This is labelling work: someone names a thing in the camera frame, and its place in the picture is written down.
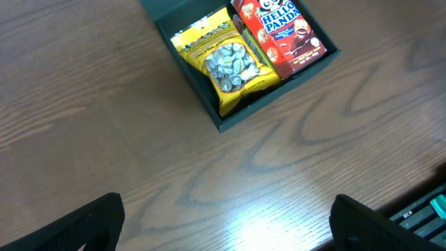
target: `teal object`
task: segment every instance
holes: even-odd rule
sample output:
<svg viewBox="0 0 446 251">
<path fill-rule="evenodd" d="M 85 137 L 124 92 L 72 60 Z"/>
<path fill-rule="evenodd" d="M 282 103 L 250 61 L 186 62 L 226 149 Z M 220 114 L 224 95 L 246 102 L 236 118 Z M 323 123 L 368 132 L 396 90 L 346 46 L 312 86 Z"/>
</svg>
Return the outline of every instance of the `teal object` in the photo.
<svg viewBox="0 0 446 251">
<path fill-rule="evenodd" d="M 439 195 L 435 199 L 431 200 L 433 209 L 437 212 L 441 219 L 446 220 L 446 197 Z"/>
</svg>

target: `yellow snack bag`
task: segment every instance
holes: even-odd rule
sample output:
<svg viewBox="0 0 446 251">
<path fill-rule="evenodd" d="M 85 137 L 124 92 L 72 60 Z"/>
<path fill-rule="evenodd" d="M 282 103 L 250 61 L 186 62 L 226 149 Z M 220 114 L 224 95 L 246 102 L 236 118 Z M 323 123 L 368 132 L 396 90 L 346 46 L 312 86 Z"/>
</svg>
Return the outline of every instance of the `yellow snack bag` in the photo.
<svg viewBox="0 0 446 251">
<path fill-rule="evenodd" d="M 280 81 L 263 65 L 238 33 L 226 8 L 211 13 L 171 38 L 180 55 L 209 76 L 227 115 L 243 96 Z"/>
</svg>

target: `wood grain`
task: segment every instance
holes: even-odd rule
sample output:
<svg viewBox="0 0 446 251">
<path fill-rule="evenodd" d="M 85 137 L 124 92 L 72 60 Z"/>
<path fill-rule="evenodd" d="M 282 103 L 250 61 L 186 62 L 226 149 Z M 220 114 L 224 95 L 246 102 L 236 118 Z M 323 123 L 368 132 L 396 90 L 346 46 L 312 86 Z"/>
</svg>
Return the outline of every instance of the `wood grain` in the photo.
<svg viewBox="0 0 446 251">
<path fill-rule="evenodd" d="M 106 192 L 118 250 L 310 250 L 446 161 L 446 2 L 306 1 L 343 50 L 219 134 L 136 0 L 0 1 L 0 245 Z"/>
</svg>

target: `open box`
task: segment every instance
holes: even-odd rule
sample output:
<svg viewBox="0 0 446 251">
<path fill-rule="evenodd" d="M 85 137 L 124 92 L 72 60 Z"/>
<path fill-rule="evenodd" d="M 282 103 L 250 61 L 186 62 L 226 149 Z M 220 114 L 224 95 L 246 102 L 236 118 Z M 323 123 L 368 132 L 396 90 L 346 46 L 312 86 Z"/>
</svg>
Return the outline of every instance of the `open box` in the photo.
<svg viewBox="0 0 446 251">
<path fill-rule="evenodd" d="M 190 85 L 200 97 L 204 108 L 220 132 L 228 130 L 276 98 L 322 71 L 340 53 L 340 50 L 309 12 L 306 5 L 300 0 L 292 0 L 319 40 L 325 45 L 327 52 L 308 66 L 292 74 L 288 79 L 283 80 L 279 87 L 258 91 L 244 97 L 230 115 L 221 117 L 219 115 L 219 98 L 210 79 L 180 56 L 170 38 L 175 33 L 200 20 L 207 14 L 216 11 L 223 5 L 227 5 L 228 11 L 232 16 L 236 12 L 229 0 L 141 0 L 141 2 L 152 17 L 176 63 L 186 78 L 189 79 Z"/>
</svg>

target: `hello panda box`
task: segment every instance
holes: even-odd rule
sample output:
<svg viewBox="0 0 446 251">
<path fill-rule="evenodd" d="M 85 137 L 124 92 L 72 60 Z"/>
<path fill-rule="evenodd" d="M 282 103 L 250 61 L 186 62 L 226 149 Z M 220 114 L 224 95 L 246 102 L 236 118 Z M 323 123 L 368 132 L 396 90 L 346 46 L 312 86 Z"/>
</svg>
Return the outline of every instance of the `hello panda box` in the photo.
<svg viewBox="0 0 446 251">
<path fill-rule="evenodd" d="M 232 0 L 282 79 L 323 56 L 327 49 L 290 0 Z"/>
</svg>

